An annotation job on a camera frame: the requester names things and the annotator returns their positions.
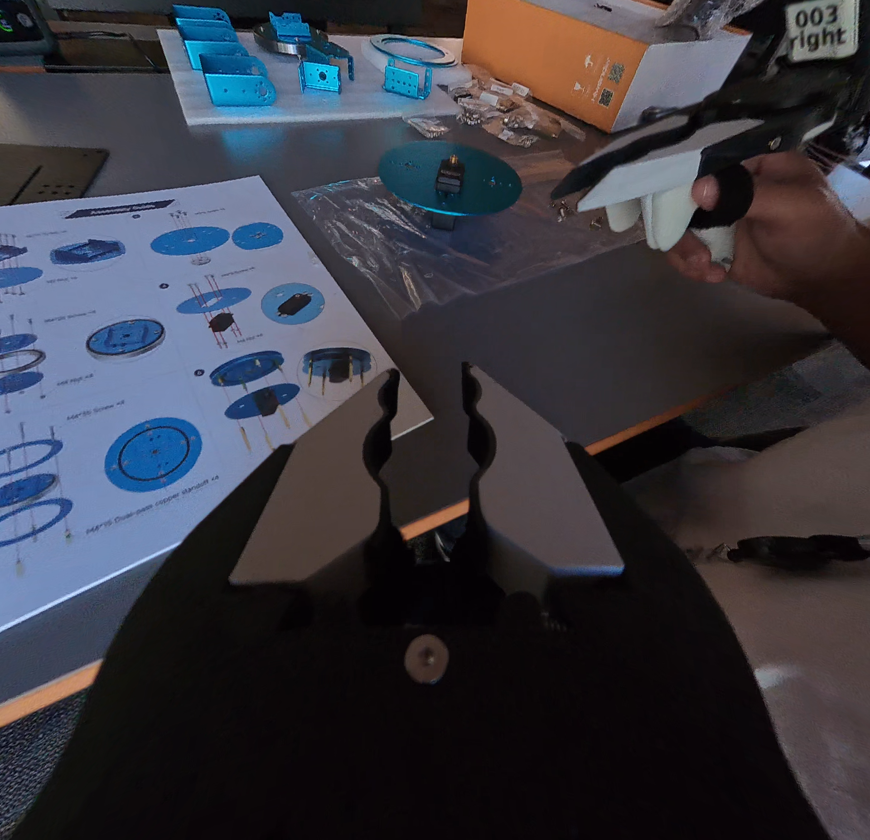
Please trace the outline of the large clear plastic bag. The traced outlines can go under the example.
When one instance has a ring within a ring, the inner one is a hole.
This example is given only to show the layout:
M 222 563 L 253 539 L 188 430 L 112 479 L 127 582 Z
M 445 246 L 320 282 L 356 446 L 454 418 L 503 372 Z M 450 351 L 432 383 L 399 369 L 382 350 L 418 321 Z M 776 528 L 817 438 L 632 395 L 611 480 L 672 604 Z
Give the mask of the large clear plastic bag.
M 453 232 L 396 198 L 380 179 L 334 182 L 292 194 L 339 258 L 377 290 L 400 319 L 426 304 L 494 291 L 538 278 L 622 247 L 645 247 L 642 223 L 615 233 L 566 232 L 550 208 L 550 192 L 569 169 L 558 152 L 513 157 L 523 183 L 504 212 L 459 218 Z

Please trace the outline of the person's right forearm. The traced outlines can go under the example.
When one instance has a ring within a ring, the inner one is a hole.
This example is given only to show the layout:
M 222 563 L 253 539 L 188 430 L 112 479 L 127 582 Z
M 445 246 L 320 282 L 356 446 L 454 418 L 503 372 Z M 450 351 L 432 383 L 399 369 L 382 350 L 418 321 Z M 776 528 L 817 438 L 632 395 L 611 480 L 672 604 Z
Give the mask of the person's right forearm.
M 869 367 L 869 231 L 857 224 L 801 273 L 796 302 Z

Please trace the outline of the wide blue U bracket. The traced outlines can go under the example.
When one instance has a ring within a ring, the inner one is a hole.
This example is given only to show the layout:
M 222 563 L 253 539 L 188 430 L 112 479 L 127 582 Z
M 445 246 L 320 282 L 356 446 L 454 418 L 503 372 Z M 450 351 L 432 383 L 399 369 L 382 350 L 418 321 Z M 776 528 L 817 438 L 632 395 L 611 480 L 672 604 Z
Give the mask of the wide blue U bracket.
M 432 89 L 432 73 L 429 66 L 388 58 L 382 88 L 388 94 L 415 101 L 427 100 Z

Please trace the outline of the blue round metal plate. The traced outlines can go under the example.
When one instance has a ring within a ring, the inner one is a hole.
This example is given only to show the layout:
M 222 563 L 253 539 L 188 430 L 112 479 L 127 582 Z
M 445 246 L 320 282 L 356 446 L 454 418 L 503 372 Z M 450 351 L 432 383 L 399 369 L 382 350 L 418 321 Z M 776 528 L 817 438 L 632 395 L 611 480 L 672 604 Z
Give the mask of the blue round metal plate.
M 388 192 L 430 214 L 437 209 L 434 181 L 440 161 L 451 153 L 464 163 L 462 193 L 451 210 L 457 218 L 498 214 L 518 201 L 523 184 L 506 161 L 455 142 L 424 139 L 390 149 L 377 175 Z

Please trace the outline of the grey desk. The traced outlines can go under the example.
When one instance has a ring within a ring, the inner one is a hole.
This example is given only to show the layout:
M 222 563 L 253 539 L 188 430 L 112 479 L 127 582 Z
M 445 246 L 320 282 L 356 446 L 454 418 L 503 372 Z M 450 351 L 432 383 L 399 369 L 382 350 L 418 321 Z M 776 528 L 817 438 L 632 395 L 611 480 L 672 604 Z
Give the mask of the grey desk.
M 639 244 L 400 319 L 292 194 L 377 178 L 386 151 L 417 138 L 400 119 L 190 129 L 168 75 L 2 76 L 2 144 L 110 152 L 81 199 L 266 184 L 401 373 L 385 472 L 400 526 L 468 496 L 463 362 L 588 445 L 790 364 L 827 337 L 806 312 L 684 280 Z M 103 658 L 169 553 L 2 630 L 2 703 Z

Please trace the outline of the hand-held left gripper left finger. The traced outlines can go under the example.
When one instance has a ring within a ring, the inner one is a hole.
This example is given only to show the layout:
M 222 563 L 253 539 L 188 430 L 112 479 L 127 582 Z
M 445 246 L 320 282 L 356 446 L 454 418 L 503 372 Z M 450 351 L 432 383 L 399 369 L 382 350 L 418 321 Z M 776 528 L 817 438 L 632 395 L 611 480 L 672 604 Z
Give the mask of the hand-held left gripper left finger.
M 412 551 L 382 476 L 399 383 L 385 370 L 295 443 L 229 576 L 231 626 L 407 623 Z

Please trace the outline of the person's right hand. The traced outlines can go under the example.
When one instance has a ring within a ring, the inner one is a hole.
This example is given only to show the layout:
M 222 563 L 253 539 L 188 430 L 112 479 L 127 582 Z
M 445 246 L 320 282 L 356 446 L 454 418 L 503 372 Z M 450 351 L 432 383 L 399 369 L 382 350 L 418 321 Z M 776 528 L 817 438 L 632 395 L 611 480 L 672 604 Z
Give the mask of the person's right hand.
M 709 284 L 733 280 L 757 294 L 807 311 L 868 293 L 868 229 L 831 190 L 819 168 L 797 152 L 743 163 L 753 202 L 734 235 L 728 271 L 687 232 L 667 252 L 685 277 Z

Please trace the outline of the scatter of small screws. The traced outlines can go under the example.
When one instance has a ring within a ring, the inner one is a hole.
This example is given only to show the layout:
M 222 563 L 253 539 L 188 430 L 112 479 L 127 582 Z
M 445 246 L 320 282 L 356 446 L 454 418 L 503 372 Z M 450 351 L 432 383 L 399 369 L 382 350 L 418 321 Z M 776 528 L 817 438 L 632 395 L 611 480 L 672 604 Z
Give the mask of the scatter of small screws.
M 577 204 L 577 201 L 567 198 L 550 203 L 556 222 L 566 232 L 597 233 L 606 229 L 606 219 L 602 209 L 579 212 Z

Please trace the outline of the person's white shirt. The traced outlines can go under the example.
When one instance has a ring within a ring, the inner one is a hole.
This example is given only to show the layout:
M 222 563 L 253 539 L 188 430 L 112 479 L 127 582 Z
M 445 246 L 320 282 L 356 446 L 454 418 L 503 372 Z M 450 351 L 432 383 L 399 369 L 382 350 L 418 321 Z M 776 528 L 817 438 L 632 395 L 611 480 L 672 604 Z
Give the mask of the person's white shirt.
M 710 558 L 748 538 L 867 538 L 868 401 L 761 452 L 693 449 L 625 489 L 677 545 L 701 554 L 828 834 L 868 838 L 868 561 L 799 573 Z

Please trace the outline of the white instruction manual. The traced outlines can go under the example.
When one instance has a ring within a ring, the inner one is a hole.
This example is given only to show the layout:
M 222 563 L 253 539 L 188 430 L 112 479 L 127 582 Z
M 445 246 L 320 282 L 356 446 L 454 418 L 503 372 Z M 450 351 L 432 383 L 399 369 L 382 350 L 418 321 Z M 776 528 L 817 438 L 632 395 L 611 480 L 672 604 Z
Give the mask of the white instruction manual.
M 260 178 L 1 229 L 2 630 L 172 551 L 397 367 Z

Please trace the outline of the orange and white cardboard box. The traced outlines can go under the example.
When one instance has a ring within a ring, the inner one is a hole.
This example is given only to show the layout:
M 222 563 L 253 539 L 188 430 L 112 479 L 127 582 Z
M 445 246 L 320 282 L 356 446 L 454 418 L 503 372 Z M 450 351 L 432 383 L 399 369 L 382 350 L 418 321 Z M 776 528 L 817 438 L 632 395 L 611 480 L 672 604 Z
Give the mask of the orange and white cardboard box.
M 751 38 L 658 25 L 653 0 L 467 0 L 463 60 L 607 133 L 716 92 Z

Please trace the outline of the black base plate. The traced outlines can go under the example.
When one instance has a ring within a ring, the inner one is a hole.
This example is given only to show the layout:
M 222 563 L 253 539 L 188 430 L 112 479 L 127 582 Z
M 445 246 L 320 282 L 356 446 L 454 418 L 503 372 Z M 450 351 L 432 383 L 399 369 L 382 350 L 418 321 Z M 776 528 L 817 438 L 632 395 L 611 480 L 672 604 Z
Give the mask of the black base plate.
M 1 145 L 1 205 L 79 199 L 110 152 L 99 148 Z

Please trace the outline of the black servo motor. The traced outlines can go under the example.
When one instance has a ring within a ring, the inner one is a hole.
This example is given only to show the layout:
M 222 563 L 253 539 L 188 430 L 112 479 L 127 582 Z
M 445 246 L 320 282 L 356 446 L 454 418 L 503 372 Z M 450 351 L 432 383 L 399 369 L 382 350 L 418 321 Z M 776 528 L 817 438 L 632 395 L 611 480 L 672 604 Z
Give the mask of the black servo motor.
M 437 209 L 432 211 L 431 225 L 444 232 L 453 232 L 456 225 L 457 215 L 452 214 L 456 201 L 462 193 L 464 184 L 464 163 L 459 155 L 451 153 L 449 157 L 440 161 L 439 169 L 434 181 Z

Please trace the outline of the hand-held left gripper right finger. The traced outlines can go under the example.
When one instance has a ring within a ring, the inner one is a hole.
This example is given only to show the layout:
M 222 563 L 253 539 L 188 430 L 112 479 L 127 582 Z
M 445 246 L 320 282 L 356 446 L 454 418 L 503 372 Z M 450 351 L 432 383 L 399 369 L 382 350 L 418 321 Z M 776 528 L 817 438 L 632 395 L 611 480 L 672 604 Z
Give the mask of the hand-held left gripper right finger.
M 581 596 L 621 586 L 621 551 L 564 435 L 481 367 L 464 363 L 461 386 L 475 470 L 451 553 L 457 618 L 567 625 Z

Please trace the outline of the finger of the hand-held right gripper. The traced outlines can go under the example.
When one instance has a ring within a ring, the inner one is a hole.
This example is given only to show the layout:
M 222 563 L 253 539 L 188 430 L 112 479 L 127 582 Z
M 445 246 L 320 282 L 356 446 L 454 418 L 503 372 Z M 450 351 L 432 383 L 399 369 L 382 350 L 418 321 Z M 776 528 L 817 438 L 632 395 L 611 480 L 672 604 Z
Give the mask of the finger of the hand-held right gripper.
M 623 131 L 576 169 L 578 212 L 641 199 L 761 153 L 762 119 L 662 119 Z
M 639 198 L 687 185 L 697 177 L 702 146 L 692 136 L 711 123 L 708 114 L 672 114 L 615 136 L 569 171 L 552 198 Z

